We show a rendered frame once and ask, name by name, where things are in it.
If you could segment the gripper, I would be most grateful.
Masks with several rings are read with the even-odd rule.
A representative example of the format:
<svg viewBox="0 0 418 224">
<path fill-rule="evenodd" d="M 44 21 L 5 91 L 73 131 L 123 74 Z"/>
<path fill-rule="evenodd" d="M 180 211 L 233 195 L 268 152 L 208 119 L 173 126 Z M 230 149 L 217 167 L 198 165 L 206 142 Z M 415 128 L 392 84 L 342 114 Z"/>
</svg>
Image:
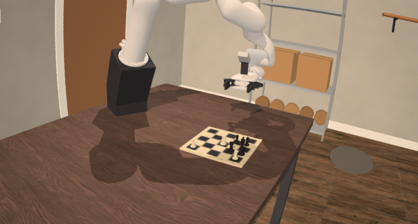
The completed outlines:
<svg viewBox="0 0 418 224">
<path fill-rule="evenodd" d="M 223 84 L 224 90 L 230 88 L 231 86 L 231 88 L 233 89 L 246 91 L 247 86 L 247 93 L 249 93 L 254 89 L 259 89 L 263 87 L 263 84 L 259 82 L 258 75 L 254 71 L 252 71 L 253 70 L 248 69 L 248 75 L 239 73 L 234 75 L 232 78 L 225 78 Z"/>
</svg>

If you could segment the white chess rook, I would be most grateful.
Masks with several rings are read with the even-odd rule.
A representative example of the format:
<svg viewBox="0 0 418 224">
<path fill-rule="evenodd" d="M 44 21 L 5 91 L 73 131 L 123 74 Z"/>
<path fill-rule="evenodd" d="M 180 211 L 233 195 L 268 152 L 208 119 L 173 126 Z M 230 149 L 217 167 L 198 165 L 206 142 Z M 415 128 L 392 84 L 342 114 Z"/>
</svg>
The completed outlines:
<svg viewBox="0 0 418 224">
<path fill-rule="evenodd" d="M 222 146 L 225 146 L 226 145 L 225 139 L 226 139 L 226 135 L 222 135 L 222 141 L 220 142 L 220 144 Z"/>
</svg>

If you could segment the white pawn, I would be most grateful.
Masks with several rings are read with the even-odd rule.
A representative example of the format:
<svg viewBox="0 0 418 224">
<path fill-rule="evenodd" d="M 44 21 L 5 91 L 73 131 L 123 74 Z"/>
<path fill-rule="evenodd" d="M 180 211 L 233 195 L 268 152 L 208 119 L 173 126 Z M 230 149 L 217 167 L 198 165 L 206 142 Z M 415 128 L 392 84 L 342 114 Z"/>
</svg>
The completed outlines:
<svg viewBox="0 0 418 224">
<path fill-rule="evenodd" d="M 190 146 L 191 148 L 196 148 L 196 145 L 195 145 L 195 139 L 194 138 L 192 138 L 192 145 Z"/>
<path fill-rule="evenodd" d="M 238 152 L 238 150 L 235 150 L 234 151 L 234 156 L 232 157 L 232 159 L 234 159 L 234 160 L 237 160 L 238 159 L 237 152 Z"/>
</svg>

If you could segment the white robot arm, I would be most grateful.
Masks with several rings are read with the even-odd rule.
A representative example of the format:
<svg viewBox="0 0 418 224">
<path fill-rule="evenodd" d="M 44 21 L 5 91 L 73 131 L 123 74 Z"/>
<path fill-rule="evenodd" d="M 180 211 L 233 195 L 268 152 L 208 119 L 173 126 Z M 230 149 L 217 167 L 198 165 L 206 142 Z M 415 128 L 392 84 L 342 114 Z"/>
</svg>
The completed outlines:
<svg viewBox="0 0 418 224">
<path fill-rule="evenodd" d="M 207 1 L 210 0 L 167 0 L 170 5 L 174 6 Z M 237 55 L 241 62 L 240 74 L 248 75 L 248 69 L 253 70 L 258 75 L 259 81 L 262 80 L 265 75 L 262 66 L 272 67 L 276 58 L 272 41 L 263 33 L 266 26 L 265 16 L 258 6 L 251 2 L 242 4 L 240 0 L 215 1 L 225 20 L 241 27 L 245 39 L 264 49 L 248 48 L 246 52 L 239 51 Z M 146 51 L 160 6 L 161 0 L 134 1 L 126 38 L 119 43 L 122 49 L 118 57 L 123 64 L 130 67 L 141 67 L 147 64 Z"/>
</svg>

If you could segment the checkered chessboard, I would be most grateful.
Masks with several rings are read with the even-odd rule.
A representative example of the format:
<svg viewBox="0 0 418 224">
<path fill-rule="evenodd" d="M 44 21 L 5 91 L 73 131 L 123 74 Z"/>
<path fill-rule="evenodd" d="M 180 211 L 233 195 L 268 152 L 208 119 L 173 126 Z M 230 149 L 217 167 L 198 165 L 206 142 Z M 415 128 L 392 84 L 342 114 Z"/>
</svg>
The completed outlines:
<svg viewBox="0 0 418 224">
<path fill-rule="evenodd" d="M 220 142 L 222 141 L 222 135 L 226 135 L 226 145 L 222 146 Z M 261 139 L 253 138 L 249 136 L 249 146 L 244 145 L 244 152 L 245 156 L 237 155 L 238 159 L 234 160 L 232 157 L 234 156 L 233 153 L 229 153 L 227 150 L 229 149 L 230 141 L 236 140 L 236 135 L 239 135 L 238 141 L 239 144 L 235 144 L 233 146 L 233 150 L 240 151 L 241 146 L 241 138 L 244 136 L 246 139 L 247 136 L 240 135 L 237 133 L 232 133 L 229 131 L 224 131 L 221 129 L 216 129 L 213 127 L 207 127 L 204 131 L 199 133 L 197 136 L 194 137 L 196 148 L 191 148 L 192 139 L 184 144 L 180 150 L 185 152 L 189 152 L 195 155 L 199 155 L 208 159 L 212 159 L 215 161 L 219 161 L 222 163 L 226 163 L 228 165 L 236 166 L 242 168 L 247 160 L 251 157 L 253 152 L 257 149 L 259 144 L 262 142 Z"/>
</svg>

